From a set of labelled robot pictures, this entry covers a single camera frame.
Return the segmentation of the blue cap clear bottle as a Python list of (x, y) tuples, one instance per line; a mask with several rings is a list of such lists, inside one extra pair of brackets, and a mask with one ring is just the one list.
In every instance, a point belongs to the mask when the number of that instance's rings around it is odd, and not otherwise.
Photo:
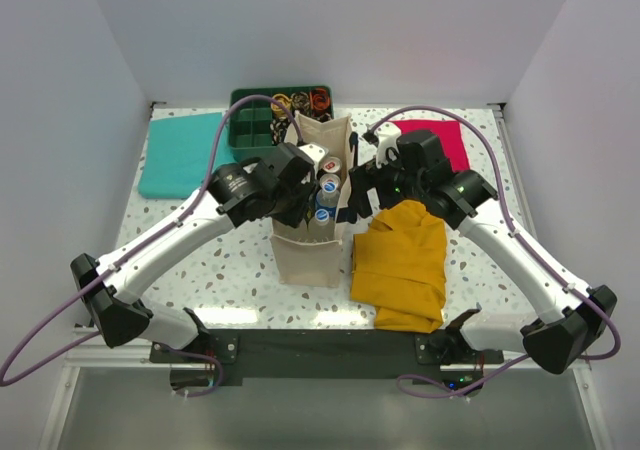
[(310, 236), (315, 241), (332, 241), (334, 239), (334, 220), (328, 210), (319, 208), (309, 222)]

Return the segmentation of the small clear water bottle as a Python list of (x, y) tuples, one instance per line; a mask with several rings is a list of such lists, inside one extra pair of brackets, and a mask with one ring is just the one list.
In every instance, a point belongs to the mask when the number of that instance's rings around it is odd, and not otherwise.
[(316, 208), (326, 209), (329, 213), (334, 214), (338, 206), (340, 192), (338, 190), (326, 191), (321, 189), (316, 194)]

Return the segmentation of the black white rolled tie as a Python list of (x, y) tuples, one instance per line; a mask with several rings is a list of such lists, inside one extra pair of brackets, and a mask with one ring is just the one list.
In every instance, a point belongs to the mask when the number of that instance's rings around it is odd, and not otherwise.
[(289, 127), (287, 119), (273, 119), (270, 123), (271, 140), (274, 146), (282, 143)]

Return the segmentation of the mustard yellow cloth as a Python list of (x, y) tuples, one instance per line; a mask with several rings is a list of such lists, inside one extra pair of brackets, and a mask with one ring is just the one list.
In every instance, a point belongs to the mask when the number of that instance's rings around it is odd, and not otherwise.
[(429, 334), (446, 303), (444, 222), (415, 201), (381, 211), (353, 241), (350, 298), (375, 308), (379, 330)]

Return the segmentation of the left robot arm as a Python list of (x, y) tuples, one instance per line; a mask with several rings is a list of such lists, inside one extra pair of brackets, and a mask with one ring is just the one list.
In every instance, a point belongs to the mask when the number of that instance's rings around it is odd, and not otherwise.
[(105, 344), (142, 338), (171, 347), (185, 362), (200, 360), (209, 334), (195, 312), (154, 302), (146, 291), (195, 250), (246, 222), (272, 217), (298, 226), (327, 154), (317, 143), (281, 143), (264, 158), (221, 165), (203, 188), (136, 239), (97, 259), (76, 257), (71, 271)]

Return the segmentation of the green compartment tray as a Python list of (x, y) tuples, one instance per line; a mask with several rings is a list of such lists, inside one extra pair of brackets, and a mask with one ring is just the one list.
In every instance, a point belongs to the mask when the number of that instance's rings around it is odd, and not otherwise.
[[(308, 92), (316, 87), (324, 87), (329, 91), (331, 106), (327, 112), (334, 117), (333, 98), (331, 89), (325, 85), (303, 85), (293, 87), (263, 87), (240, 88), (231, 93), (230, 104), (249, 95), (265, 95), (271, 97), (276, 93), (283, 93), (291, 98), (291, 94), (297, 91)], [(236, 160), (242, 160), (252, 156), (263, 156), (272, 146), (270, 123), (273, 119), (270, 101), (253, 100), (243, 104), (231, 117), (228, 124), (228, 145)], [(301, 114), (291, 108), (290, 113), (295, 116)], [(313, 120), (316, 115), (311, 109), (309, 117)]]

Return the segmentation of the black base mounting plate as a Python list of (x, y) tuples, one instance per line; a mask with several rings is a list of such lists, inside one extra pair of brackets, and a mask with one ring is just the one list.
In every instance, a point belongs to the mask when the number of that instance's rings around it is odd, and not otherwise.
[(462, 384), (481, 377), (482, 365), (501, 364), (503, 353), (474, 351), (444, 330), (416, 334), (383, 330), (211, 329), (210, 339), (187, 350), (208, 355), (222, 368), (152, 345), (153, 364), (170, 366), (173, 389), (204, 387), (222, 376), (224, 386), (247, 379), (394, 379), (420, 374), (443, 382), (443, 370), (467, 367)]

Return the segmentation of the red folded cloth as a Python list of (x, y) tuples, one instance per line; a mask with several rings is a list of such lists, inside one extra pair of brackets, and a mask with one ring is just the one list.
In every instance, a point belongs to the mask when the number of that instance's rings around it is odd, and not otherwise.
[(460, 124), (451, 120), (392, 120), (402, 134), (429, 130), (440, 139), (443, 151), (456, 172), (470, 170), (470, 163), (462, 139)]

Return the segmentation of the beige canvas tote bag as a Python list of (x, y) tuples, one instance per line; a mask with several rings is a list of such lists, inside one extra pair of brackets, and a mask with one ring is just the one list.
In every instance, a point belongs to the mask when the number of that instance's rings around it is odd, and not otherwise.
[[(348, 173), (358, 155), (350, 143), (351, 138), (358, 137), (352, 129), (351, 117), (346, 115), (322, 123), (297, 114), (295, 121), (305, 142), (326, 148), (329, 156), (340, 160), (337, 210), (345, 210), (351, 194)], [(327, 227), (329, 230), (320, 237), (312, 221), (303, 220), (296, 228), (272, 222), (271, 244), (281, 282), (316, 287), (339, 285), (346, 224), (332, 221)]]

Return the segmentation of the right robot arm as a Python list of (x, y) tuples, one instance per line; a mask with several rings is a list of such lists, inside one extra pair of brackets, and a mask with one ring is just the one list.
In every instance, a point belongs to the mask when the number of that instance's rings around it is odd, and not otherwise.
[(436, 134), (391, 131), (373, 140), (376, 156), (349, 171), (348, 219), (372, 214), (371, 192), (383, 209), (420, 202), (483, 250), (534, 309), (522, 315), (462, 313), (446, 329), (448, 356), (466, 363), (484, 350), (524, 353), (556, 375), (581, 358), (604, 332), (615, 293), (588, 284), (555, 260), (509, 214), (489, 182), (473, 170), (452, 168)]

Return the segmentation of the orange black rolled tie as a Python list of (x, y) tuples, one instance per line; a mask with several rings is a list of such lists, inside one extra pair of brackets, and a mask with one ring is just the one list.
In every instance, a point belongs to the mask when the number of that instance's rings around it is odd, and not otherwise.
[(329, 91), (324, 87), (316, 87), (310, 91), (311, 109), (314, 113), (326, 113), (331, 106)]

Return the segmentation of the brown pink rolled tie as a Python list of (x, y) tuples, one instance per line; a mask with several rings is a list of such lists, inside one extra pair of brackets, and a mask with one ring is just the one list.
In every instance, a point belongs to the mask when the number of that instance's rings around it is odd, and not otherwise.
[(325, 112), (322, 114), (318, 114), (314, 117), (318, 122), (327, 122), (333, 119), (333, 116), (330, 112)]

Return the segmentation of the Pocari Sweat bottle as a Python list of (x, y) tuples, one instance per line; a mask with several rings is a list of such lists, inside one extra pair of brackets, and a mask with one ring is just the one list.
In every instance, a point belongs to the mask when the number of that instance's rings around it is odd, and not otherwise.
[(321, 182), (320, 181), (320, 188), (325, 190), (327, 188), (331, 189), (331, 190), (339, 190), (341, 186), (341, 181), (337, 182), (337, 181), (324, 181)]

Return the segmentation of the teal folded cloth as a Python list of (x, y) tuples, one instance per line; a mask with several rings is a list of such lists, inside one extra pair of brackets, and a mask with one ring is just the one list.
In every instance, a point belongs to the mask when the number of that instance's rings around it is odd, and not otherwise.
[(153, 120), (138, 193), (146, 199), (186, 199), (198, 189), (222, 117), (217, 112)]

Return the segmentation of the red tab can near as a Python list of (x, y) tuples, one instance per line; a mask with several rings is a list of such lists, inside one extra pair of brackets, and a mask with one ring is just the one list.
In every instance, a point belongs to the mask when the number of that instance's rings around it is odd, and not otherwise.
[(337, 181), (340, 182), (340, 177), (336, 174), (323, 174), (320, 177), (320, 181), (324, 182), (324, 181)]

